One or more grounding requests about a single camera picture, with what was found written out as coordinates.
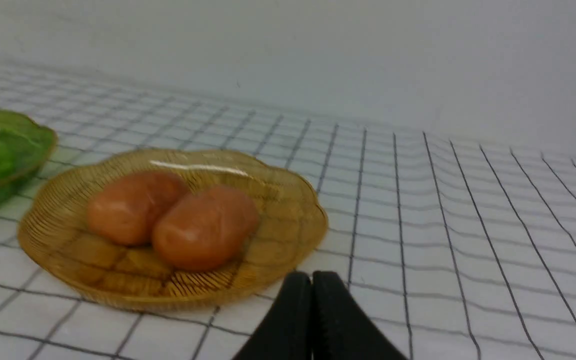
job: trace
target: plate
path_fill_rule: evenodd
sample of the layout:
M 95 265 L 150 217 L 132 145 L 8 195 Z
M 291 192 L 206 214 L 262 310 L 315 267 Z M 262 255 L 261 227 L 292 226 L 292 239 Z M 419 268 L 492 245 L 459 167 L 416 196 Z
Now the plate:
M 0 202 L 16 194 L 48 160 L 57 134 L 18 112 L 0 110 Z
M 93 194 L 128 174 L 166 169 L 193 192 L 216 184 L 245 191 L 261 222 L 234 260 L 202 273 L 174 270 L 150 246 L 126 248 L 87 230 Z M 21 248 L 39 266 L 84 297 L 127 310 L 178 310 L 219 305 L 268 287 L 322 241 L 328 217 L 309 182 L 229 150 L 183 152 L 149 148 L 121 153 L 51 179 L 18 228 Z

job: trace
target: plate rim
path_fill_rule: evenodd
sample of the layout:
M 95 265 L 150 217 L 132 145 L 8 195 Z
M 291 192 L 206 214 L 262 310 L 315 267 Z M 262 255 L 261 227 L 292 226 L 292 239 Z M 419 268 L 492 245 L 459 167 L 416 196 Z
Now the plate rim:
M 30 214 L 35 209 L 35 207 L 38 203 L 38 200 L 40 200 L 43 197 L 44 192 L 47 191 L 46 189 L 47 189 L 49 184 L 56 182 L 57 180 L 59 180 L 59 178 L 66 177 L 69 174 L 78 173 L 82 169 L 92 169 L 95 167 L 101 167 L 101 166 L 103 166 L 103 164 L 105 164 L 107 162 L 117 161 L 117 158 L 129 156 L 129 155 L 132 155 L 135 153 L 144 153 L 144 152 L 149 152 L 149 151 L 171 151 L 174 153 L 181 153 L 181 154 L 230 153 L 230 154 L 242 156 L 244 158 L 247 158 L 248 160 L 253 160 L 254 162 L 260 164 L 261 166 L 265 166 L 266 168 L 269 168 L 269 169 L 272 169 L 275 171 L 280 171 L 281 173 L 290 174 L 291 176 L 298 178 L 299 180 L 301 180 L 301 182 L 303 184 L 305 184 L 307 189 L 310 190 L 310 193 L 311 193 L 312 198 L 313 198 L 313 206 L 323 216 L 322 231 L 321 231 L 321 234 L 318 235 L 318 240 L 314 241 L 311 246 L 307 247 L 307 251 L 305 252 L 306 255 L 303 256 L 302 258 L 299 258 L 295 264 L 291 263 L 290 266 L 280 267 L 276 271 L 276 273 L 279 275 L 271 276 L 270 278 L 268 278 L 267 281 L 260 282 L 260 283 L 258 283 L 258 285 L 244 287 L 244 288 L 238 289 L 236 291 L 224 290 L 224 291 L 218 292 L 219 295 L 218 295 L 217 299 L 212 299 L 215 297 L 214 293 L 213 294 L 200 294 L 200 295 L 194 295 L 194 296 L 184 296 L 183 298 L 176 298 L 176 297 L 170 297 L 170 296 L 164 297 L 164 296 L 128 295 L 128 294 L 120 294 L 118 292 L 104 291 L 104 290 L 100 290 L 96 287 L 82 284 L 78 281 L 71 280 L 67 276 L 60 275 L 59 273 L 50 271 L 50 269 L 47 269 L 46 267 L 44 267 L 44 265 L 40 264 L 34 258 L 34 256 L 30 255 L 29 251 L 26 250 L 26 246 L 28 245 L 27 244 L 28 240 L 25 239 L 25 236 L 23 236 L 23 230 L 28 225 L 28 221 L 29 221 L 28 218 L 30 217 Z M 281 168 L 279 166 L 271 166 L 271 165 L 266 164 L 265 162 L 259 160 L 258 158 L 254 157 L 252 155 L 248 155 L 247 153 L 240 152 L 237 150 L 208 149 L 208 150 L 184 151 L 184 150 L 175 150 L 175 149 L 171 149 L 171 148 L 138 148 L 138 149 L 131 150 L 131 151 L 115 153 L 111 157 L 108 157 L 107 159 L 100 161 L 100 162 L 97 162 L 97 163 L 94 163 L 94 164 L 89 164 L 89 165 L 85 165 L 85 166 L 78 166 L 75 168 L 68 169 L 67 171 L 64 171 L 64 172 L 50 178 L 50 180 L 48 180 L 45 184 L 43 184 L 41 186 L 41 189 L 34 196 L 34 199 L 32 199 L 31 207 L 25 212 L 23 217 L 19 220 L 16 235 L 17 235 L 17 239 L 18 239 L 18 243 L 19 243 L 20 248 L 23 250 L 24 253 L 26 253 L 26 255 L 28 255 L 28 257 L 33 262 L 35 262 L 35 264 L 37 264 L 40 268 L 44 269 L 44 271 L 48 272 L 52 276 L 55 276 L 55 278 L 58 278 L 58 280 L 64 282 L 69 287 L 73 288 L 75 291 L 82 294 L 84 296 L 84 298 L 89 298 L 89 299 L 96 301 L 98 303 L 110 305 L 110 306 L 113 306 L 115 308 L 122 308 L 122 309 L 129 309 L 129 310 L 148 310 L 148 309 L 152 309 L 152 308 L 162 308 L 162 307 L 165 307 L 165 308 L 175 308 L 175 307 L 177 307 L 177 308 L 178 307 L 192 308 L 192 307 L 197 307 L 197 306 L 205 306 L 205 305 L 208 305 L 206 303 L 206 301 L 210 301 L 211 305 L 222 304 L 222 303 L 225 303 L 228 301 L 233 301 L 236 299 L 241 299 L 243 297 L 250 296 L 251 294 L 254 294 L 254 292 L 258 292 L 262 289 L 266 289 L 267 287 L 269 287 L 270 285 L 272 285 L 276 281 L 278 281 L 282 276 L 285 276 L 288 272 L 290 272 L 290 269 L 297 266 L 296 264 L 301 264 L 301 262 L 304 259 L 306 259 L 307 256 L 311 255 L 311 253 L 313 253 L 313 251 L 325 239 L 328 231 L 329 231 L 329 217 L 328 217 L 328 214 L 327 214 L 326 210 L 324 209 L 324 207 L 322 207 L 322 205 L 320 204 L 317 192 L 315 191 L 313 185 L 310 182 L 308 182 L 308 180 L 306 180 L 303 176 L 301 176 L 299 173 L 296 173 L 295 171 L 288 170 L 286 168 Z

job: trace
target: table surface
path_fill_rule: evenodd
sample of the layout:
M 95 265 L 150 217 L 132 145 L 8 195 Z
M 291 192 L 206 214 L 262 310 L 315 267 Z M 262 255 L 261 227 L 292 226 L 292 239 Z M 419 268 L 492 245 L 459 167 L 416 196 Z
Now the table surface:
M 330 229 L 299 269 L 338 272 L 410 358 L 576 359 L 576 159 L 18 64 L 0 64 L 0 107 L 60 138 L 0 207 L 0 360 L 229 359 L 263 319 L 279 284 L 221 308 L 123 312 L 19 248 L 51 176 L 142 147 L 239 150 L 303 175 Z

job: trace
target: orange sausage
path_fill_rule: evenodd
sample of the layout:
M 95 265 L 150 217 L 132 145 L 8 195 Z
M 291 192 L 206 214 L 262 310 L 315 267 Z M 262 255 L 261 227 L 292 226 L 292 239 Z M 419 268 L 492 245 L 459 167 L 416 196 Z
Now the orange sausage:
M 122 246 L 147 244 L 157 220 L 189 193 L 188 185 L 174 173 L 131 173 L 106 185 L 90 200 L 88 228 Z
M 210 271 L 236 256 L 258 225 L 252 199 L 220 185 L 174 205 L 155 225 L 152 246 L 175 268 Z

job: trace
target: white backdrop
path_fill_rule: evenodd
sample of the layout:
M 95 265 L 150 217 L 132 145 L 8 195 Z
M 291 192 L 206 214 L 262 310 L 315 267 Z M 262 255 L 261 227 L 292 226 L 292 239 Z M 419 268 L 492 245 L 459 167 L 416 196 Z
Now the white backdrop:
M 0 0 L 0 55 L 576 153 L 576 0 Z

